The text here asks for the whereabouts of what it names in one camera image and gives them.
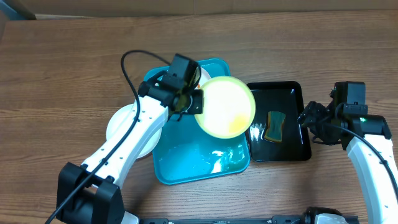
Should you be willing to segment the yellow-green plate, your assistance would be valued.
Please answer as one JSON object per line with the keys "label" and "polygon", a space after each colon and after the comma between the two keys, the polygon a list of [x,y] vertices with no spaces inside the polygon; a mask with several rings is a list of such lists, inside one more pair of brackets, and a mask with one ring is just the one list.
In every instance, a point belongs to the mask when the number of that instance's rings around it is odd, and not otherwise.
{"label": "yellow-green plate", "polygon": [[199,127],[210,136],[231,139],[243,134],[256,113],[256,102],[248,86],[231,76],[209,79],[200,86],[203,112],[196,114]]}

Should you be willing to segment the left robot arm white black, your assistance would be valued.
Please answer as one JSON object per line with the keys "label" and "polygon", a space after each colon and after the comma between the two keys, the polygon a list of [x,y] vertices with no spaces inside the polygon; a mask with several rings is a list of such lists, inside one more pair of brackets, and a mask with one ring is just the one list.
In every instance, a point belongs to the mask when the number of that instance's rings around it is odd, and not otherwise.
{"label": "left robot arm white black", "polygon": [[173,114],[200,114],[198,83],[142,82],[115,133],[81,165],[67,163],[58,176],[57,206],[47,222],[139,223],[124,208],[121,188],[138,155]]}

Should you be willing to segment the green yellow sponge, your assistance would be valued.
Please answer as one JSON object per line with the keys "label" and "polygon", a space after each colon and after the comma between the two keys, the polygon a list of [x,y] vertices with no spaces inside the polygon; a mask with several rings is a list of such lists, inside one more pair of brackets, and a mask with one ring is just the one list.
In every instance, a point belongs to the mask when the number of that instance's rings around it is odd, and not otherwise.
{"label": "green yellow sponge", "polygon": [[267,141],[282,142],[285,114],[279,111],[270,111],[267,114],[266,130],[263,138]]}

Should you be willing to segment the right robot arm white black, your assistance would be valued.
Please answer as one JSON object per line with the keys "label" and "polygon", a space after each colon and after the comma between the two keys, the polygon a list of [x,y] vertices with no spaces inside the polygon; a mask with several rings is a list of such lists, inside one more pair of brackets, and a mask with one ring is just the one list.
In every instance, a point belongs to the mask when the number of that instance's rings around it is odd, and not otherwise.
{"label": "right robot arm white black", "polygon": [[358,175],[369,223],[397,223],[397,166],[392,134],[366,105],[311,101],[298,117],[320,144],[340,144]]}

